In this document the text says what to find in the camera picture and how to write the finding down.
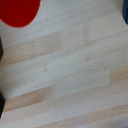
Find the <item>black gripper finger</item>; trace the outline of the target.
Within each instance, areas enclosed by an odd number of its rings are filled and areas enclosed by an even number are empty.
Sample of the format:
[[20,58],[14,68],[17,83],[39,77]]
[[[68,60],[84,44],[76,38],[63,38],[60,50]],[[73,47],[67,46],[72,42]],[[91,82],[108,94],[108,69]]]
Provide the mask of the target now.
[[0,37],[0,64],[1,64],[1,60],[2,60],[3,54],[4,54],[4,51],[3,51],[3,44],[2,44],[1,37]]
[[5,105],[5,99],[0,91],[0,118],[4,109],[4,105]]

